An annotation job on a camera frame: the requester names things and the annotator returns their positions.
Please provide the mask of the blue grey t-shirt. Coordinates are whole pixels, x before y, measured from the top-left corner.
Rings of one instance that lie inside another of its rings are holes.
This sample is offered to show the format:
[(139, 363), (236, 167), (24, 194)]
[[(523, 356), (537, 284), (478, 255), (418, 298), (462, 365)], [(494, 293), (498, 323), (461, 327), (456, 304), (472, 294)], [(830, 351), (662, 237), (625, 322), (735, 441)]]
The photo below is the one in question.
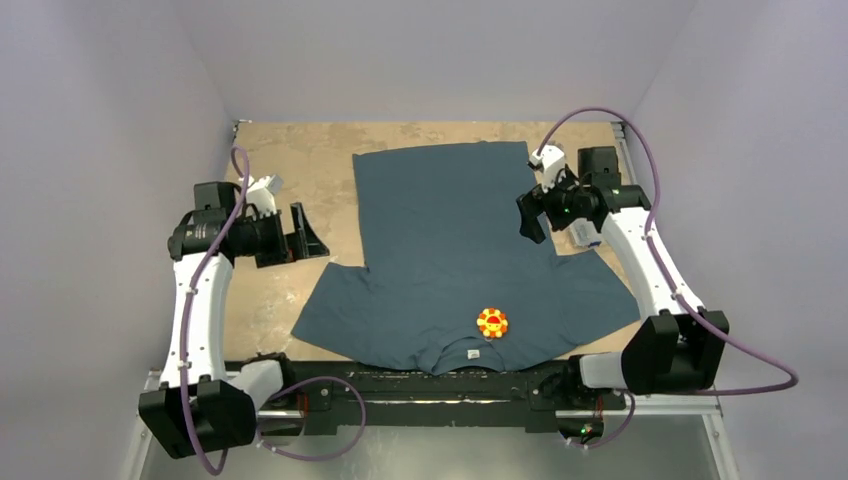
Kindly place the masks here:
[[(331, 263), (295, 338), (367, 365), (440, 375), (522, 370), (637, 321), (637, 302), (594, 251), (559, 255), (519, 233), (536, 183), (523, 142), (411, 147), (352, 159), (364, 263)], [(508, 332), (476, 320), (500, 309)]]

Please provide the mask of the orange yellow flower brooch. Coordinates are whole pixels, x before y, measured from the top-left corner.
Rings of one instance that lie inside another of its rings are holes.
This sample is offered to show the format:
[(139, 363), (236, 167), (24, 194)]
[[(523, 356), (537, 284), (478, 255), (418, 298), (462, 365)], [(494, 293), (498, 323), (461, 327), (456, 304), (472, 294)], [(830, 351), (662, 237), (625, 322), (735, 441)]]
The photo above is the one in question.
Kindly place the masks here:
[(502, 338), (509, 329), (506, 315), (497, 308), (485, 308), (478, 315), (476, 325), (487, 340)]

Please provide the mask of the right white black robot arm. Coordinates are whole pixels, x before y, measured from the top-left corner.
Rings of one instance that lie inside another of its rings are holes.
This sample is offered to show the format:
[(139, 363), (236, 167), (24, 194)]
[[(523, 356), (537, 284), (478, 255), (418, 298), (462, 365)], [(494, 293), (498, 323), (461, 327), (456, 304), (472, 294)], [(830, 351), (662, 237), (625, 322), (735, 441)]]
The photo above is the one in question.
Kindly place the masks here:
[(638, 185), (626, 185), (613, 147), (583, 148), (572, 171), (565, 153), (546, 145), (530, 154), (529, 166), (542, 180), (516, 203), (519, 232), (541, 243), (539, 221), (552, 230), (586, 222), (618, 258), (637, 301), (642, 323), (620, 352), (580, 355), (570, 361), (561, 381), (564, 399), (584, 407), (601, 390), (628, 390), (637, 395), (692, 394), (714, 383), (724, 351), (722, 335), (729, 322), (698, 299), (689, 313), (678, 297), (689, 292), (657, 229), (650, 225), (650, 201)]

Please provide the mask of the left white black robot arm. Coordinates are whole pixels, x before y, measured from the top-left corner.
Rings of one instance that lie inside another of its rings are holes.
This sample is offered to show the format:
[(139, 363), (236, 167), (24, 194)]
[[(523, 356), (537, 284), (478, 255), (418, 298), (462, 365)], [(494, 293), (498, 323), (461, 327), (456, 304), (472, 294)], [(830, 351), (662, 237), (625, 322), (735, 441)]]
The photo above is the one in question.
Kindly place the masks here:
[(235, 264), (259, 268), (324, 257), (329, 248), (311, 228), (303, 206), (290, 206), (293, 230), (283, 229), (276, 176), (195, 185), (194, 208), (168, 238), (176, 286), (173, 329), (158, 386), (139, 397), (139, 414), (174, 459), (227, 451), (251, 443), (266, 402), (284, 409), (298, 382), (283, 353), (258, 354), (229, 376), (223, 357), (224, 313)]

